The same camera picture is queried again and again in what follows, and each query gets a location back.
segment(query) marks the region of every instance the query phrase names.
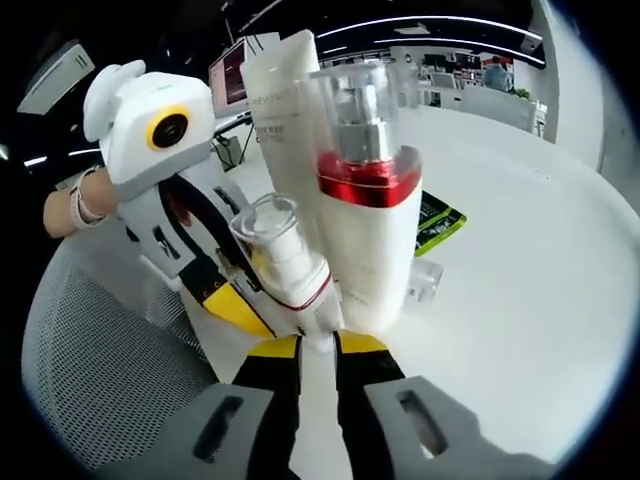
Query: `office desk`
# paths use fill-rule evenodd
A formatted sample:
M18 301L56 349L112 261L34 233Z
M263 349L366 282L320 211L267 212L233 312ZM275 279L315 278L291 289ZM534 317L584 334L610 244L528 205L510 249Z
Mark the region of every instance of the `office desk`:
M444 267L433 302L383 340L407 376L475 411L496 445L558 462L606 407L637 334L640 219L602 177L524 131L433 108L401 109L400 127L422 154L424 188L469 220L426 255ZM271 188L259 163L231 175L250 199ZM211 319L188 308L215 355ZM232 375L249 347L214 368ZM292 469L349 478L331 358L308 350Z

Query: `camera lens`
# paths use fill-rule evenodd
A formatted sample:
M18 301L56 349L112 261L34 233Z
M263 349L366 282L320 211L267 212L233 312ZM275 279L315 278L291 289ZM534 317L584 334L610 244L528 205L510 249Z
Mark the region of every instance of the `camera lens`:
M169 148L178 143L187 131L189 121L181 113L163 118L153 131L153 144L158 148Z

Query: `person's hand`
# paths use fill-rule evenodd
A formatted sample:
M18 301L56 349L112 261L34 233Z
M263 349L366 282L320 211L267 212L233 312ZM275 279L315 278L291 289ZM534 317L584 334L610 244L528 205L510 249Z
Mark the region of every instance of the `person's hand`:
M85 176L82 179L80 191L82 199L91 213L95 215L115 213L118 197L105 168L100 168Z

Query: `bracelet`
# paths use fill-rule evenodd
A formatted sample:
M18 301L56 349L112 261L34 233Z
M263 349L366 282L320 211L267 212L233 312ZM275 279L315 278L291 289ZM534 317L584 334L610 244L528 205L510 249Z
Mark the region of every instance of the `bracelet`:
M71 222L78 230L97 227L107 218L107 215L96 215L91 212L82 199L82 189L80 188L82 180L88 174L95 172L97 169L98 167L92 167L89 170L82 172L74 182L73 188L71 189L69 197Z

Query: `gray mesh chair back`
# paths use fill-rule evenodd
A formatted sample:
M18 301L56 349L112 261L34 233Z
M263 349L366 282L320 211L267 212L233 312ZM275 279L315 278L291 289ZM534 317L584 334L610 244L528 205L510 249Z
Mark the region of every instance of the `gray mesh chair back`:
M216 382L179 295L136 257L117 220L65 239L27 320L27 394L88 469L147 451L163 421Z

